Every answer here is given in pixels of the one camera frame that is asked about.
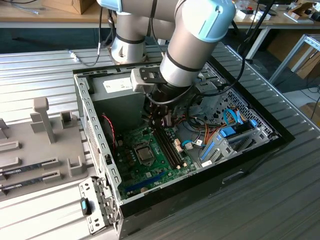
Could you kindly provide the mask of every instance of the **metal table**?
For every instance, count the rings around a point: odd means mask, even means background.
[[[296,45],[292,48],[292,50],[289,52],[288,56],[286,56],[286,58],[283,60],[280,66],[275,70],[273,75],[270,77],[269,79],[270,83],[273,84],[277,80],[279,75],[284,71],[284,69],[290,63],[294,55],[300,50],[300,48],[304,44],[308,44],[310,47],[307,49],[307,51],[305,51],[302,57],[292,67],[291,69],[292,72],[296,72],[297,70],[300,69],[301,65],[306,61],[306,59],[309,57],[312,51],[314,50],[320,51],[320,34],[311,34],[311,35],[304,34],[296,43]]]
[[[150,57],[161,59],[156,47],[148,51]],[[93,62],[96,50],[76,53]],[[241,61],[231,48],[220,43],[213,56],[232,75],[239,74]],[[98,66],[110,64],[103,51]],[[39,96],[48,97],[51,116],[62,110],[76,111],[71,73],[75,68],[83,66],[65,51],[0,55],[0,116],[10,123],[27,121],[30,99]],[[249,65],[240,82],[296,139],[251,175],[126,239],[318,238],[320,130]],[[1,237],[117,239],[113,230],[89,235],[77,184],[0,202]]]

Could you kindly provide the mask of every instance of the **label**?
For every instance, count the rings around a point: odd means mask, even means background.
[[[17,169],[17,170],[13,170],[13,171],[7,171],[7,172],[5,173],[5,175],[14,174],[14,173],[19,173],[19,172],[21,172],[21,169]]]
[[[195,142],[195,144],[198,145],[198,146],[201,146],[202,140],[198,139],[198,140]]]
[[[103,86],[108,94],[132,89],[130,77],[104,81]]]
[[[4,190],[15,189],[15,188],[20,188],[20,187],[22,187],[22,184],[17,184],[17,185],[14,185],[14,186],[8,186],[8,187],[5,187]]]
[[[202,167],[204,168],[204,167],[206,167],[206,166],[209,166],[210,164],[212,164],[211,160],[205,161],[205,162],[202,163],[201,165],[202,165]]]

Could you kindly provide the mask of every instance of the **wooden table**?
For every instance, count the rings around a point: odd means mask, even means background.
[[[256,9],[257,4],[252,1],[249,5]],[[41,7],[41,1],[26,4],[28,8]],[[97,28],[99,21],[100,6],[95,2],[82,15],[45,7],[39,15],[32,14],[15,7],[10,3],[0,1],[0,28]],[[262,29],[254,42],[251,50],[247,55],[247,59],[252,59],[259,49],[260,45],[268,35],[271,29],[320,29],[320,22],[314,24],[296,23],[288,17],[284,16],[286,11],[285,6],[277,8],[277,16],[272,16],[270,20],[264,20],[260,28]],[[107,11],[102,18],[102,27],[108,28]],[[251,19],[234,18],[235,23],[240,29],[248,29],[251,25]]]
[[[45,10],[39,10],[37,15],[0,1],[0,28],[97,28],[99,23],[100,6],[97,2],[82,15],[42,6],[40,0],[23,4],[23,7],[43,7]],[[102,27],[109,27],[106,9],[102,15]]]

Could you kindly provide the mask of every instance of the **side panel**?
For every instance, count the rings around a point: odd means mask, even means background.
[[[152,207],[129,217],[125,217],[122,226],[119,226],[120,230],[118,232],[120,233],[120,239],[132,235],[150,224],[158,222],[175,212],[206,198],[212,193],[220,191],[222,188],[234,183],[239,178],[249,174],[251,168],[259,163],[261,164],[270,156],[270,153],[261,155]]]

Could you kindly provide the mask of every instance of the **floor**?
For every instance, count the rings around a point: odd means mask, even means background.
[[[103,29],[102,38],[105,39],[108,33],[109,29]],[[65,49],[91,49],[96,48],[98,45],[98,30],[92,28],[0,28],[0,36],[0,54]],[[237,49],[240,44],[240,41],[232,30],[227,33],[222,42],[230,45],[233,49]],[[153,45],[154,41],[153,39],[147,38],[146,43]],[[281,62],[268,51],[258,51],[253,58],[253,67],[267,79],[272,76],[280,63]],[[282,93],[306,88],[306,81],[292,73],[289,68],[285,69],[275,84],[283,80],[285,81],[277,86]],[[310,79],[310,81],[313,81],[312,84],[320,84],[320,78]]]

